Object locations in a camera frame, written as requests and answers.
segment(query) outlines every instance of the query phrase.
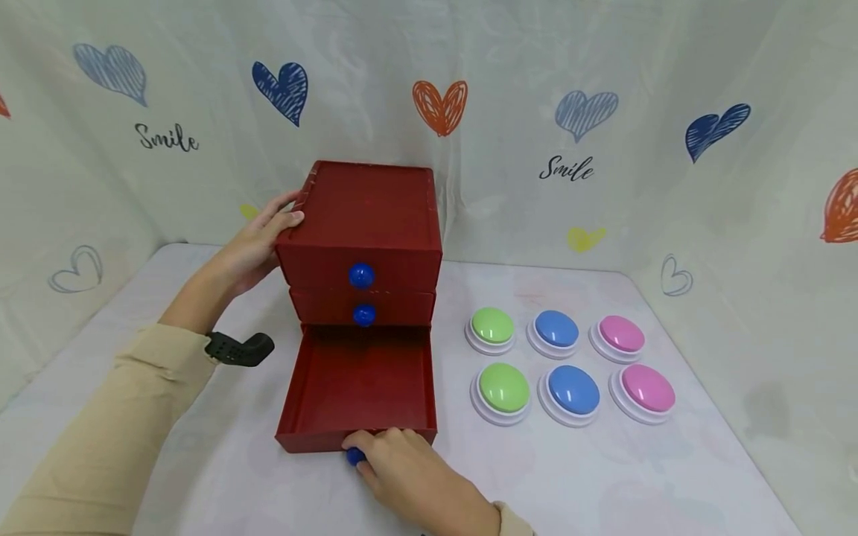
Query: yellow heart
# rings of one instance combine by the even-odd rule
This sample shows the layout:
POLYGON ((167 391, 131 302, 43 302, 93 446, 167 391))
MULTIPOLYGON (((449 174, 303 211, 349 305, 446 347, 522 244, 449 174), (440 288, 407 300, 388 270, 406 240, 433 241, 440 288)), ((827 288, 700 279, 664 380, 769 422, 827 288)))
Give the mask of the yellow heart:
POLYGON ((259 215, 259 211, 253 205, 242 205, 239 208, 241 209, 241 214, 247 218, 247 220, 253 220, 259 215))
POLYGON ((587 232, 582 227, 572 227, 569 234, 566 235, 566 242, 569 243, 569 249, 575 250, 578 253, 591 250, 601 242, 605 237, 605 228, 596 229, 593 232, 587 232))

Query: heart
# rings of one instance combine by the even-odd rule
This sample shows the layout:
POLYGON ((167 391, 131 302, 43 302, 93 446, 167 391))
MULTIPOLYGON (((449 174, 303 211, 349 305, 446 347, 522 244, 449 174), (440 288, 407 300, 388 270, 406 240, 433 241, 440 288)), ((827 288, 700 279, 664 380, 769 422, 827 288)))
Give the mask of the heart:
POLYGON ((241 210, 241 215, 247 220, 253 220, 259 215, 259 210, 253 205, 242 205, 239 209, 241 210))
POLYGON ((725 111, 721 117, 711 113, 695 119, 686 130, 686 148, 692 163, 696 163, 703 151, 712 144, 738 129, 750 116, 751 107, 739 104, 725 111))
POLYGON ((283 117, 296 127, 301 126, 301 112, 309 90, 307 71, 303 67, 297 63, 285 63, 280 67, 280 77, 275 78, 268 67, 256 62, 253 64, 253 82, 283 117))
POLYGON ((584 253, 584 251, 592 250, 605 237, 605 228, 596 229, 593 232, 587 232, 582 227, 572 227, 569 234, 566 235, 566 242, 569 248, 584 253))
POLYGON ((89 245, 77 246, 71 253, 69 258, 71 269, 59 270, 48 278, 48 286, 62 294, 77 294, 94 289, 101 284, 104 276, 104 269, 101 264, 99 252, 94 247, 89 245), (81 259, 89 260, 92 263, 93 277, 89 274, 84 277, 81 274, 81 259))
POLYGON ((858 241, 858 168, 843 175, 825 202, 825 229, 829 244, 858 241))
POLYGON ((607 121, 617 111, 619 96, 616 93, 597 93, 587 98, 583 91, 569 92, 557 105, 554 121, 563 130, 568 130, 581 141, 584 135, 607 121))
POLYGON ((79 43, 71 47, 78 67, 96 84, 121 93, 148 107, 143 92, 146 91, 146 71, 134 57, 121 46, 111 45, 104 53, 92 45, 79 43))
POLYGON ((677 269, 679 264, 673 253, 664 257, 662 262, 662 292, 665 296, 676 297, 688 293, 694 286, 694 276, 688 270, 677 269))
POLYGON ((2 95, 0 95, 0 116, 5 116, 9 119, 12 118, 12 114, 9 113, 9 108, 6 107, 6 102, 3 100, 2 95))
POLYGON ((411 88, 411 97, 417 106, 417 113, 438 137, 449 136, 462 121, 465 105, 468 103, 468 83, 464 80, 453 82, 447 88, 444 99, 430 82, 419 80, 411 88))

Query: sleeve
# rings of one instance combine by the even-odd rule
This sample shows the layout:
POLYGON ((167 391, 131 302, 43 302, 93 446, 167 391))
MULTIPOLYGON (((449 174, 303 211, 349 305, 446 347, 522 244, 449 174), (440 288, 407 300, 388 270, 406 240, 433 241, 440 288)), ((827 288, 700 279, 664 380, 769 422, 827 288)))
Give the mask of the sleeve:
POLYGON ((500 510, 499 536, 536 536, 534 529, 505 503, 494 503, 494 507, 500 510))
POLYGON ((131 534, 167 434, 216 362, 208 337, 144 329, 24 486, 0 535, 131 534))

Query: white backdrop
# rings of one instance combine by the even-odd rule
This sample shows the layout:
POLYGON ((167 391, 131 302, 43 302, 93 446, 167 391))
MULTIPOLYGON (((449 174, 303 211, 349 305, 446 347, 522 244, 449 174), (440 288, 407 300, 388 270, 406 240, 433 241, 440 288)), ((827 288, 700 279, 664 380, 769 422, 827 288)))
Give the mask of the white backdrop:
POLYGON ((856 24, 850 0, 0 3, 0 400, 158 245, 224 242, 317 159, 430 166, 446 258, 630 275, 802 530, 856 533, 856 24))

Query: drawer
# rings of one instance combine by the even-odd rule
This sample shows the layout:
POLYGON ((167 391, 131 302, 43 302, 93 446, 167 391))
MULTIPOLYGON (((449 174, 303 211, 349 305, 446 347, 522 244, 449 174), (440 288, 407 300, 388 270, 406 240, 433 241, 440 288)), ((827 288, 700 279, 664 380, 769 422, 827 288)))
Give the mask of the drawer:
POLYGON ((434 292, 441 234, 432 170, 317 162, 275 245, 290 286, 434 292))
POLYGON ((351 289, 289 289, 304 324, 429 326, 434 292, 366 292, 351 289))
POLYGON ((429 328, 304 326, 275 434, 291 453, 342 451, 357 430, 438 434, 429 328))

